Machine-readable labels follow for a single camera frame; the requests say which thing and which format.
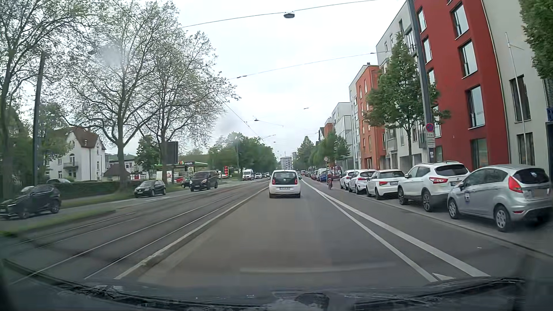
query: black car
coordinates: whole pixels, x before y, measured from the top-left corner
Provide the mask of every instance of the black car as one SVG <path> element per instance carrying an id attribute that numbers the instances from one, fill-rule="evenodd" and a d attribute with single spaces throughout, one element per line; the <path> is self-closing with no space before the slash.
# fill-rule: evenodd
<path id="1" fill-rule="evenodd" d="M 134 190 L 134 197 L 139 196 L 155 196 L 156 194 L 165 195 L 165 183 L 161 180 L 146 180 Z"/>
<path id="2" fill-rule="evenodd" d="M 190 191 L 211 189 L 219 186 L 219 180 L 217 179 L 217 172 L 214 170 L 203 170 L 196 172 L 190 179 Z"/>
<path id="3" fill-rule="evenodd" d="M 0 217 L 9 219 L 17 216 L 26 219 L 29 215 L 50 211 L 56 214 L 60 211 L 60 192 L 52 185 L 28 186 L 17 194 L 15 199 L 6 200 L 0 204 Z"/>

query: curb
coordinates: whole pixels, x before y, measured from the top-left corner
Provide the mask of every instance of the curb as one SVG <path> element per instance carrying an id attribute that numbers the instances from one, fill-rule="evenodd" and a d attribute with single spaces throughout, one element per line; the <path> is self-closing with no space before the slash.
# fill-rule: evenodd
<path id="1" fill-rule="evenodd" d="M 242 206 L 244 203 L 250 201 L 255 196 L 260 194 L 261 192 L 267 190 L 269 187 L 265 186 L 263 189 L 255 192 L 253 195 L 250 195 L 249 197 L 243 199 L 242 201 L 238 202 L 237 204 L 234 204 L 229 209 L 224 210 L 220 214 L 217 214 L 214 218 L 211 218 L 207 222 L 204 222 L 199 227 L 193 229 L 192 231 L 186 233 L 182 237 L 175 240 L 173 243 L 165 246 L 161 250 L 153 253 L 152 255 L 146 257 L 144 260 L 140 261 L 130 269 L 126 270 L 125 272 L 121 273 L 119 276 L 115 277 L 115 279 L 122 279 L 124 277 L 131 277 L 131 278 L 138 278 L 144 273 L 146 273 L 148 270 L 150 270 L 152 267 L 160 263 L 162 260 L 169 257 L 172 253 L 192 241 L 194 238 L 196 238 L 198 235 L 202 234 L 209 228 L 211 228 L 214 224 L 216 224 L 221 219 L 225 218 L 226 216 L 230 215 L 231 212 L 233 212 L 235 209 Z"/>

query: asphalt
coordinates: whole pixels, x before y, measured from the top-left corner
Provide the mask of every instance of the asphalt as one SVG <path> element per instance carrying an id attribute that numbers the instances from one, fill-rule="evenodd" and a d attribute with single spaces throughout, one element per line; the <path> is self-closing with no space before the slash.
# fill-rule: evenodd
<path id="1" fill-rule="evenodd" d="M 299 199 L 270 199 L 264 179 L 131 201 L 108 216 L 4 239 L 0 249 L 11 262 L 76 282 L 173 288 L 553 277 L 553 257 L 486 234 L 486 225 L 478 232 L 310 179 L 301 185 Z"/>

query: white car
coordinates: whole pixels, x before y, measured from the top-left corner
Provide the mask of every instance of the white car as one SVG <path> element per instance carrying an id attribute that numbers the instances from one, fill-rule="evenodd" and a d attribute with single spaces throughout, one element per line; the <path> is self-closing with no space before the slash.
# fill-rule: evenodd
<path id="1" fill-rule="evenodd" d="M 269 183 L 269 197 L 274 198 L 277 195 L 293 195 L 296 198 L 301 197 L 301 177 L 296 171 L 290 169 L 279 169 L 273 172 L 271 182 Z"/>
<path id="2" fill-rule="evenodd" d="M 405 179 L 399 181 L 399 204 L 407 205 L 409 200 L 419 201 L 425 211 L 431 212 L 437 204 L 446 204 L 451 189 L 468 175 L 465 165 L 457 161 L 419 163 L 411 168 Z"/>
<path id="3" fill-rule="evenodd" d="M 387 194 L 397 194 L 400 180 L 405 179 L 405 174 L 399 169 L 381 169 L 371 176 L 367 182 L 365 192 L 367 196 L 375 196 L 377 200 Z"/>
<path id="4" fill-rule="evenodd" d="M 347 190 L 349 192 L 355 191 L 355 194 L 361 194 L 365 191 L 367 180 L 371 178 L 374 172 L 376 172 L 375 169 L 356 170 L 348 180 Z"/>

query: license plate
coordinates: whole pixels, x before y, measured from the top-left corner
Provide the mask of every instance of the license plate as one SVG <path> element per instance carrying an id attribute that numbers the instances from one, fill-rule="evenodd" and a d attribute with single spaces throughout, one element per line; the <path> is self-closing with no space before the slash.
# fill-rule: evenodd
<path id="1" fill-rule="evenodd" d="M 547 196 L 548 189 L 534 189 L 534 197 L 540 198 L 542 196 Z"/>

